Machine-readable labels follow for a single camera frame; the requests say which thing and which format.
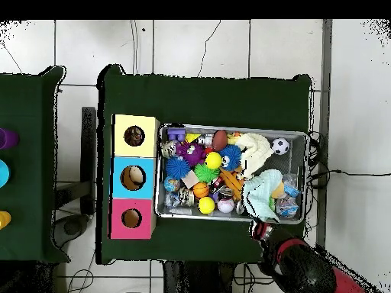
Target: light blue cloth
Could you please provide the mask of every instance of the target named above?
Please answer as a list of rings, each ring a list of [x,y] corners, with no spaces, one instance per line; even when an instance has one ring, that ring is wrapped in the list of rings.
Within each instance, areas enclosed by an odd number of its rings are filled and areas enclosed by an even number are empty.
[[[282,180],[283,174],[278,169],[268,169],[244,182],[243,202],[247,212],[262,221],[270,218],[278,221],[269,207],[269,199]]]

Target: gray bin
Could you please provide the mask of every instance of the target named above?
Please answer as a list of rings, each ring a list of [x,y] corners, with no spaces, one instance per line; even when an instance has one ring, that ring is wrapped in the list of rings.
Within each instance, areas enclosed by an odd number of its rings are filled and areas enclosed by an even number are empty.
[[[273,154],[265,164],[254,175],[259,175],[266,169],[278,169],[282,174],[293,173],[298,176],[298,189],[302,192],[297,198],[296,203],[299,206],[296,215],[291,218],[280,218],[280,224],[299,224],[305,216],[306,205],[306,191],[307,191],[307,178],[308,178],[308,163],[307,156],[309,156],[309,137],[303,132],[297,131],[280,131],[280,130],[261,130],[261,129],[247,129],[247,128],[229,128],[229,127],[211,127],[211,126],[194,126],[191,124],[183,125],[186,133],[193,134],[214,134],[217,130],[225,130],[227,134],[232,134],[235,131],[241,133],[254,133],[265,136],[270,142],[276,138],[283,137],[289,141],[289,152],[284,155]],[[162,124],[159,129],[159,143],[168,141],[166,130],[167,128],[174,127],[172,124]],[[164,170],[166,159],[161,155],[157,157],[157,178],[155,188],[154,209],[155,213],[160,217],[173,217],[173,218],[185,218],[185,219],[200,219],[209,221],[242,221],[250,222],[251,217],[245,211],[239,215],[234,210],[229,214],[224,214],[219,210],[215,210],[210,215],[205,215],[199,212],[196,204],[191,208],[168,208],[164,204],[166,196],[166,189],[164,188],[163,181],[166,178]]]

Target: orange ball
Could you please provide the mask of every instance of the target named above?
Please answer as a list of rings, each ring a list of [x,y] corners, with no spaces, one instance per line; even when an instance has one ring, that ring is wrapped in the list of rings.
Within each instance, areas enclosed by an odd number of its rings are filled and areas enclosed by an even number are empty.
[[[204,198],[209,194],[209,187],[206,183],[200,182],[192,187],[192,191],[197,198]]]

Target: green table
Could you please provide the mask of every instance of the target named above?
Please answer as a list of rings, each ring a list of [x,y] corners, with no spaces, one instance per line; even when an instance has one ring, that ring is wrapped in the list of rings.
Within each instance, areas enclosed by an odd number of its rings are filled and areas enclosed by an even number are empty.
[[[54,216],[53,113],[60,66],[39,76],[0,74],[0,127],[19,133],[20,143],[0,150],[11,178],[0,188],[0,210],[11,223],[0,230],[1,260],[67,262],[51,237]]]
[[[249,223],[158,218],[151,240],[109,240],[108,185],[112,114],[154,116],[160,123],[297,130],[307,132],[307,75],[293,80],[127,76],[118,65],[98,77],[97,261],[169,259],[256,262],[259,245]],[[304,223],[286,225],[302,237]]]

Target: purple cup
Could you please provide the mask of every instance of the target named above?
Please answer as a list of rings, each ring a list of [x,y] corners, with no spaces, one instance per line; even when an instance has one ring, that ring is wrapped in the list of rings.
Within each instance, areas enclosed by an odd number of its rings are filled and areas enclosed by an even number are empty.
[[[8,148],[16,146],[18,145],[18,142],[18,133],[12,130],[0,128],[0,150],[6,150]]]

